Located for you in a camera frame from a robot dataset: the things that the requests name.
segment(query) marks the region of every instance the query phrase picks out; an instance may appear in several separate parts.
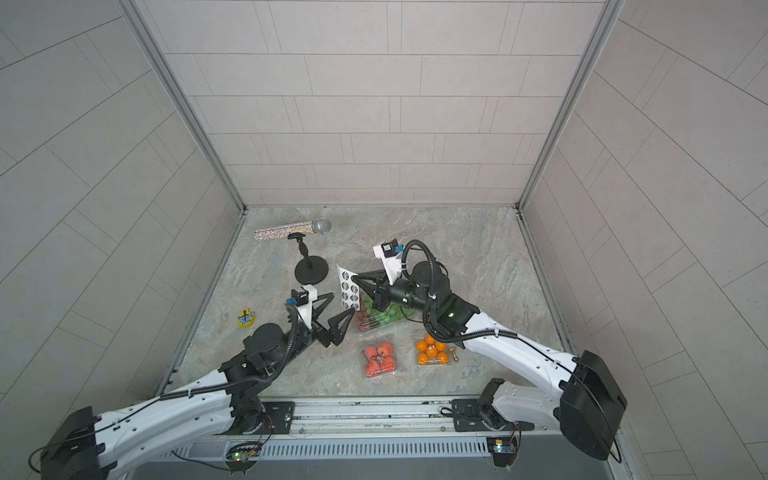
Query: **round black stand base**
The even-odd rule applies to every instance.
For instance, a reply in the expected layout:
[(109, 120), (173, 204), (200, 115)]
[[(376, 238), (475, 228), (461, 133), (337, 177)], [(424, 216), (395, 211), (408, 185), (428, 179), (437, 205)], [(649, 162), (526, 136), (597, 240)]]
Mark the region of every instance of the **round black stand base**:
[(312, 261), (311, 269), (306, 265), (306, 260), (301, 260), (293, 271), (296, 281), (302, 285), (316, 285), (328, 275), (328, 263), (322, 257), (312, 255), (310, 260)]

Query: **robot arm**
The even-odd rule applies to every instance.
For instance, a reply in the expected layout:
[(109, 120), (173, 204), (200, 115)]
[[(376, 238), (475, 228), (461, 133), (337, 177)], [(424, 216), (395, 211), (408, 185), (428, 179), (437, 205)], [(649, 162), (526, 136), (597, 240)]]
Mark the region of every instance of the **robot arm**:
[[(406, 257), (412, 247), (427, 260), (408, 273)], [(397, 303), (421, 310), (424, 327), (438, 341), (482, 353), (538, 387), (530, 392), (492, 380), (483, 394), (492, 400), (481, 406), (486, 424), (497, 427), (506, 420), (552, 426), (593, 458), (613, 455), (627, 400), (599, 356), (586, 350), (581, 357), (560, 352), (496, 322), (451, 291), (448, 275), (423, 242), (411, 240), (402, 247), (392, 240), (373, 249), (385, 269), (361, 273), (352, 281), (371, 297), (374, 308), (383, 311)]]
[[(243, 340), (242, 352), (181, 389), (100, 415), (94, 415), (91, 407), (70, 414), (51, 441), (33, 452), (41, 451), (41, 477), (120, 478), (192, 439), (265, 429), (266, 413), (258, 394), (315, 340), (325, 347), (339, 345), (355, 313), (354, 309), (341, 312), (329, 319), (326, 328), (318, 318), (333, 299), (332, 293), (318, 296), (317, 289), (307, 285), (291, 294), (286, 301), (288, 333), (276, 323), (265, 323)], [(231, 465), (241, 471), (251, 466), (253, 462)]]

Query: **microphone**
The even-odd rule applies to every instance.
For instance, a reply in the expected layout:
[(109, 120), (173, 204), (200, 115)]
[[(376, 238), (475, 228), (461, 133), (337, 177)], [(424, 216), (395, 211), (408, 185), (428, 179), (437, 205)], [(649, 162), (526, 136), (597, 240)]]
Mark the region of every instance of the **microphone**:
[(303, 233), (309, 235), (311, 233), (319, 233), (325, 235), (331, 231), (331, 220), (321, 217), (311, 222), (299, 222), (291, 223), (290, 225), (282, 225), (280, 227), (263, 228), (262, 230), (255, 230), (253, 238), (257, 242), (263, 242), (265, 240), (275, 240), (277, 238), (287, 238), (292, 233)]

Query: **vented metal panel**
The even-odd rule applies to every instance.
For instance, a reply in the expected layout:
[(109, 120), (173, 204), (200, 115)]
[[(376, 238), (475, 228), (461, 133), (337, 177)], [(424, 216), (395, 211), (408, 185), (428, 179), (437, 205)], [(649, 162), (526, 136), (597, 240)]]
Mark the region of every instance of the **vented metal panel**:
[[(174, 451), (202, 462), (223, 462), (227, 450), (245, 440), (199, 441)], [(485, 437), (443, 436), (380, 439), (271, 439), (258, 456), (261, 460), (321, 460), (352, 458), (471, 458), (490, 456)], [(173, 462), (170, 452), (157, 462)]]
[(485, 438), (283, 440), (267, 445), (265, 460), (487, 456)]

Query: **microphone grille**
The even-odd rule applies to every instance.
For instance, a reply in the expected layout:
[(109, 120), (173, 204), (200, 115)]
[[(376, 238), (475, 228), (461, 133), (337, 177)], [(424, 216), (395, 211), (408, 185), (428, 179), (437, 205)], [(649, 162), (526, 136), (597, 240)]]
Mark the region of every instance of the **microphone grille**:
[(315, 233), (319, 233), (320, 235), (325, 235), (331, 231), (331, 220), (328, 220), (325, 217), (318, 218), (312, 222), (312, 230), (314, 230)]

